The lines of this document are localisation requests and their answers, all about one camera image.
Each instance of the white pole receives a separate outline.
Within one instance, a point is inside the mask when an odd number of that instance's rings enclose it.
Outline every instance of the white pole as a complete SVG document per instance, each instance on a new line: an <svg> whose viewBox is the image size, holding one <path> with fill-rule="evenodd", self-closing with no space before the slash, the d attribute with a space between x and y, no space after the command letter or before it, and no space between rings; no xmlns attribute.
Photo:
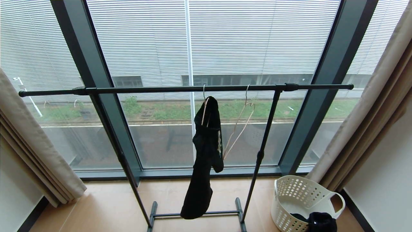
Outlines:
<svg viewBox="0 0 412 232"><path fill-rule="evenodd" d="M23 82L21 81L20 77L15 77L15 80L19 80L21 86L24 86ZM40 115L40 117L43 117L43 114L40 112L39 108L36 106L36 104L33 101L33 98L31 98L31 96L29 96L31 103L33 103L34 108L36 109L37 113Z"/></svg>
<svg viewBox="0 0 412 232"><path fill-rule="evenodd" d="M189 14L189 0L185 0L185 18L186 18L186 42L187 42L187 62L189 66L189 85L193 86L193 67L192 67L192 40L190 37L190 14ZM192 119L192 136L196 133L196 126L194 124L195 116L194 107L194 93L190 92L190 118ZM196 148L193 145L193 163L196 160Z"/></svg>

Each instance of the curtain fold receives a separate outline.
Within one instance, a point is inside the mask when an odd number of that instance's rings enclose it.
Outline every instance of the curtain fold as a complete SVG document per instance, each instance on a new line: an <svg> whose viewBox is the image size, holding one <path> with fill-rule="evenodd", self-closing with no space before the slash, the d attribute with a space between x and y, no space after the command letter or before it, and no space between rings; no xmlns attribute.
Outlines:
<svg viewBox="0 0 412 232"><path fill-rule="evenodd" d="M54 148L1 69L0 99L2 144L22 171L54 207L81 197L86 186Z"/></svg>
<svg viewBox="0 0 412 232"><path fill-rule="evenodd" d="M412 12L409 2L374 74L308 179L340 191L411 99Z"/></svg>

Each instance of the grass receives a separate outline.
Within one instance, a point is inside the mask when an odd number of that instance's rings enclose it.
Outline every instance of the grass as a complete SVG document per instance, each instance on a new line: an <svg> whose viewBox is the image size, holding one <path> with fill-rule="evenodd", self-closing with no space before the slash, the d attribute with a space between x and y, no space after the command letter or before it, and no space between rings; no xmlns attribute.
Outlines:
<svg viewBox="0 0 412 232"><path fill-rule="evenodd" d="M336 99L329 108L326 118L345 118L357 103L357 99ZM196 101L196 111L200 108L203 101ZM221 119L237 119L243 106L243 100L220 100L219 113ZM255 111L253 119L267 118L272 102L269 100L253 100ZM275 118L296 118L300 107L301 99L280 100L276 107ZM86 121L80 111L89 111L92 116L90 121L98 121L98 116L93 105L84 105L79 103L74 105L38 105L43 117L40 117L35 111L33 105L28 104L29 110L39 122L82 122ZM135 97L130 97L122 102L122 108L129 121L139 121L143 110L150 109L152 114L146 120L190 120L189 102L137 102ZM252 108L246 106L241 118L248 118Z"/></svg>

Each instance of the white plastic basket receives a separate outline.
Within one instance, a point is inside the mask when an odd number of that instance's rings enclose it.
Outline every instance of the white plastic basket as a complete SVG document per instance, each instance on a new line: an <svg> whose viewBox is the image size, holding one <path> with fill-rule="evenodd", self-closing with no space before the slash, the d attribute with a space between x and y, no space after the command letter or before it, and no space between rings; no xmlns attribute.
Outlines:
<svg viewBox="0 0 412 232"><path fill-rule="evenodd" d="M282 232L305 232L308 228L307 222L293 217L291 213L308 218L312 212L321 212L336 219L345 209L345 200L340 194L299 176L286 175L275 180L274 192L271 215ZM330 201L335 194L342 200L342 209L337 212Z"/></svg>

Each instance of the white wall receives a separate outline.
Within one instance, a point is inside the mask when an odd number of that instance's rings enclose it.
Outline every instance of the white wall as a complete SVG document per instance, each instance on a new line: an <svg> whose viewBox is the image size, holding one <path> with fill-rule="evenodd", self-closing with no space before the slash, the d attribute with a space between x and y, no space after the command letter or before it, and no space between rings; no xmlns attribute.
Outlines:
<svg viewBox="0 0 412 232"><path fill-rule="evenodd" d="M43 195L11 158L4 139L0 139L0 228L2 232L14 232Z"/></svg>
<svg viewBox="0 0 412 232"><path fill-rule="evenodd" d="M344 188L376 232L411 231L412 102Z"/></svg>

